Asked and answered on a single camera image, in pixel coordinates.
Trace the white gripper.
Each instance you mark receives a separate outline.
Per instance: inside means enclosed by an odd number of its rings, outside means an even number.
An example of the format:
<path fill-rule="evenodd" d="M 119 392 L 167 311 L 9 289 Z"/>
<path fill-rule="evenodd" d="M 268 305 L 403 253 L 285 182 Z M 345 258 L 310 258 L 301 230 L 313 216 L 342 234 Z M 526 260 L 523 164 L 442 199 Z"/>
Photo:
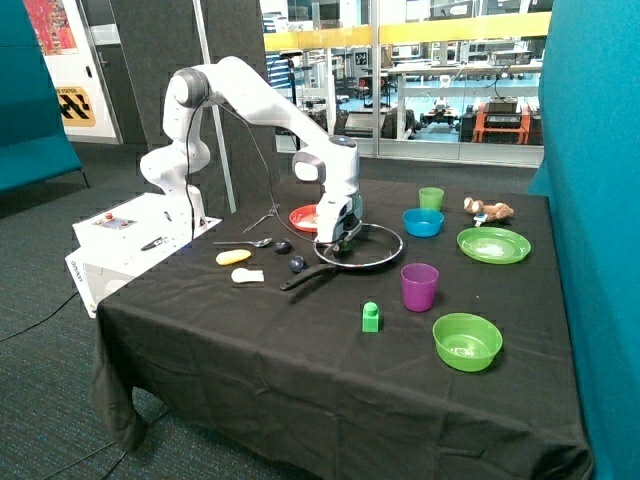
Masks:
<path fill-rule="evenodd" d="M 363 203 L 359 193 L 352 195 L 337 195 L 324 193 L 316 206 L 317 243 L 334 243 L 346 237 L 347 243 L 352 243 L 360 233 L 363 216 Z M 333 246 L 333 251 L 339 253 L 341 243 Z"/>

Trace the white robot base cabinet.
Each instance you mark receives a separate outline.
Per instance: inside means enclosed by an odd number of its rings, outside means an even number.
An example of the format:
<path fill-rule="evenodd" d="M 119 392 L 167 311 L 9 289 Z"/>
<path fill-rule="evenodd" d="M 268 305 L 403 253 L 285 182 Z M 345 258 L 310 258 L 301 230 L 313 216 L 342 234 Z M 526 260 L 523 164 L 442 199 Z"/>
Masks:
<path fill-rule="evenodd" d="M 220 222 L 144 193 L 74 224 L 79 248 L 65 261 L 87 314 L 95 317 L 100 301 Z"/>

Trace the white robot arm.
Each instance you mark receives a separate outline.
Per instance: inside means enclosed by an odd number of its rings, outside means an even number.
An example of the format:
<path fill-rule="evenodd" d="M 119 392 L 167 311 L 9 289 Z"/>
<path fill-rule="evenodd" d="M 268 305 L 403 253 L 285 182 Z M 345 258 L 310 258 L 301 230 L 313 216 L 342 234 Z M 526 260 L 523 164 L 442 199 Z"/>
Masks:
<path fill-rule="evenodd" d="M 363 203 L 356 142 L 328 134 L 235 56 L 183 68 L 168 84 L 162 128 L 170 142 L 144 155 L 140 167 L 144 177 L 164 192 L 172 222 L 185 222 L 194 234 L 205 219 L 200 191 L 186 177 L 210 161 L 209 148 L 200 137 L 202 111 L 222 102 L 245 121 L 287 129 L 304 143 L 292 166 L 299 180 L 324 188 L 316 207 L 317 242 L 350 240 L 359 233 Z"/>

